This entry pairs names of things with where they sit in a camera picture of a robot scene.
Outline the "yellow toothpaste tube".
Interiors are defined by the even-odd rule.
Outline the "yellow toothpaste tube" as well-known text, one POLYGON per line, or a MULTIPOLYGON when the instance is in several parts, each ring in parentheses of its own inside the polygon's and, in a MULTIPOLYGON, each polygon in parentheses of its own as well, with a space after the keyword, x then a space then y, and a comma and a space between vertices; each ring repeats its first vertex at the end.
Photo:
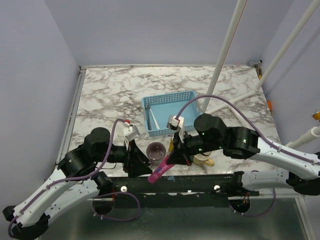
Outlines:
POLYGON ((168 152, 171 153, 174 149, 174 144, 173 144, 173 139, 170 139, 170 143, 169 143, 169 148, 168 148, 168 152))

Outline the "yellow ceramic mug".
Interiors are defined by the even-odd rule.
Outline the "yellow ceramic mug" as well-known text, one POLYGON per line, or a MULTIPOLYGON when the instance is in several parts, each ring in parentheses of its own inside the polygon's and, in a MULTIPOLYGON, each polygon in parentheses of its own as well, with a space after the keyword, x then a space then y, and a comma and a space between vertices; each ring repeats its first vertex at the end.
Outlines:
POLYGON ((214 161, 210 158, 209 155, 197 154, 193 157, 193 163, 196 165, 207 165, 213 167, 215 165, 214 161))

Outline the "purple grey mug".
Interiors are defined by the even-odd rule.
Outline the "purple grey mug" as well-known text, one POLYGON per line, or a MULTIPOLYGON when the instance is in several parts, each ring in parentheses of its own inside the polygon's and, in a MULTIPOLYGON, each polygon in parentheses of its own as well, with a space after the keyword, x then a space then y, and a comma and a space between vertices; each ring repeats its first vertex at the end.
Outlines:
POLYGON ((166 147, 160 142, 152 142, 146 148, 146 156, 152 165, 159 165, 166 156, 166 147))

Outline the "pink toothpaste tube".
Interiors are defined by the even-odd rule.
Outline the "pink toothpaste tube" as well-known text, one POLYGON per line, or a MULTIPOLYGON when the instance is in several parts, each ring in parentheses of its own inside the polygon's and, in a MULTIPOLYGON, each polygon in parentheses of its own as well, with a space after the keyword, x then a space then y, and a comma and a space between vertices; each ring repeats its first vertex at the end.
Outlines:
POLYGON ((158 179, 160 179, 162 177, 162 175, 167 172, 168 170, 170 170, 174 164, 169 164, 168 160, 169 160, 170 156, 167 155, 163 161, 161 162, 161 164, 153 171, 153 173, 147 178, 148 182, 151 184, 154 184, 158 179))

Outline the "clear textured glass tray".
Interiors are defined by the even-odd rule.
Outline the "clear textured glass tray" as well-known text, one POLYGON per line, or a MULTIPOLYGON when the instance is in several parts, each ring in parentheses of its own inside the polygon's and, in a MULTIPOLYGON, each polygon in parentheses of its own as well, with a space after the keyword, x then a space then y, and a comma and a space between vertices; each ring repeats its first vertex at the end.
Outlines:
MULTIPOLYGON (((162 161, 165 158, 162 158, 161 160, 150 161, 149 168, 152 169, 152 171, 156 170, 157 167, 160 166, 162 161)), ((164 176, 186 176, 186 175, 206 175, 209 174, 210 167, 207 165, 198 165, 198 164, 192 164, 191 166, 187 165, 175 165, 172 168, 170 168, 168 171, 166 171, 163 175, 164 176)))

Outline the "light blue plastic basket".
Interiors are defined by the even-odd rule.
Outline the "light blue plastic basket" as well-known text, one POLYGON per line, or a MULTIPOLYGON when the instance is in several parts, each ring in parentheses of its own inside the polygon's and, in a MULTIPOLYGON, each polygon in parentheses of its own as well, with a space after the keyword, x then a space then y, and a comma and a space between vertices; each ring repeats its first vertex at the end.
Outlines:
POLYGON ((191 90, 191 91, 173 92, 173 93, 143 97, 141 99, 141 104, 142 104, 142 111, 143 111, 143 117, 144 117, 144 124, 149 136, 157 137, 157 136, 173 134, 174 131, 167 128, 167 122, 170 115, 175 116, 188 101, 194 99, 196 96, 197 96, 196 92, 191 90), (146 104, 149 104, 149 108, 152 109, 152 112, 160 127, 159 130, 157 130, 155 126, 155 123, 150 111, 149 111, 149 117, 150 117, 150 123, 151 123, 151 130, 148 130, 147 117, 146 117, 146 104))

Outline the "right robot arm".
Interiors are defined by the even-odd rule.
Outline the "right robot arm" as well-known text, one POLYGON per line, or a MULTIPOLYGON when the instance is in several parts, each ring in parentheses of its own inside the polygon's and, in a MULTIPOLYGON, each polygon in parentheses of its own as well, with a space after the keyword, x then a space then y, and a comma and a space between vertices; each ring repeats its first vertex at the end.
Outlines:
POLYGON ((187 132, 173 137, 169 165, 187 165, 192 157, 221 150, 226 157, 255 160, 276 166, 275 170, 259 172, 238 171, 233 174, 234 185, 256 191, 265 188, 288 188, 295 192, 318 196, 320 194, 320 157, 274 143, 257 130, 243 126, 228 127, 220 117, 203 113, 193 126, 197 135, 187 132))

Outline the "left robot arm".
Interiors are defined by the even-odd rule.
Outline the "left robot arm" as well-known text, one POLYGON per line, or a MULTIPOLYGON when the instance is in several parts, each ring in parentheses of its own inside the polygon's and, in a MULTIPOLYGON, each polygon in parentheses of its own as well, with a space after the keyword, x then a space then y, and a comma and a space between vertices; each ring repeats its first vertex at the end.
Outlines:
POLYGON ((130 178, 152 173, 150 163, 135 143, 134 126, 126 127, 130 139, 114 145, 113 131, 93 129, 83 144, 67 152, 49 178, 19 205, 7 206, 2 213, 9 222, 8 235, 16 240, 35 240, 49 224, 78 203, 110 195, 115 198, 112 180, 102 170, 105 163, 120 163, 130 178))

